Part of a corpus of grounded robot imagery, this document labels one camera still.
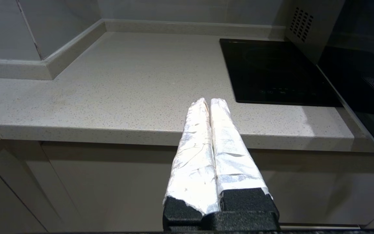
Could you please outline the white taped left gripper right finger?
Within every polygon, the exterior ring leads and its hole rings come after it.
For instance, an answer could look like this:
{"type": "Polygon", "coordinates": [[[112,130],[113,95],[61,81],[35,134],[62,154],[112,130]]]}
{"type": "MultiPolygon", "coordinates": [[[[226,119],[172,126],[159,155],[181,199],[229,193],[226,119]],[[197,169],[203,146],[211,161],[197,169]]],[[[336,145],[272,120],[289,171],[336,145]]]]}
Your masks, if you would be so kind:
{"type": "Polygon", "coordinates": [[[209,227],[278,228],[279,212],[227,102],[212,99],[210,113],[220,211],[209,215],[209,227]]]}

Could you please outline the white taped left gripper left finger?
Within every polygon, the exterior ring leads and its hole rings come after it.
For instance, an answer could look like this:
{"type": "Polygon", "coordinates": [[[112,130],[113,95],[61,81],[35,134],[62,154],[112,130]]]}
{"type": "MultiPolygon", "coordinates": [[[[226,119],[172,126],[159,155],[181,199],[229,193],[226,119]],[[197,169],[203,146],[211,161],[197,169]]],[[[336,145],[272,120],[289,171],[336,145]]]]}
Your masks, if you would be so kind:
{"type": "Polygon", "coordinates": [[[170,232],[200,230],[205,216],[220,211],[210,112],[204,98],[188,108],[162,205],[163,230],[170,232]]]}

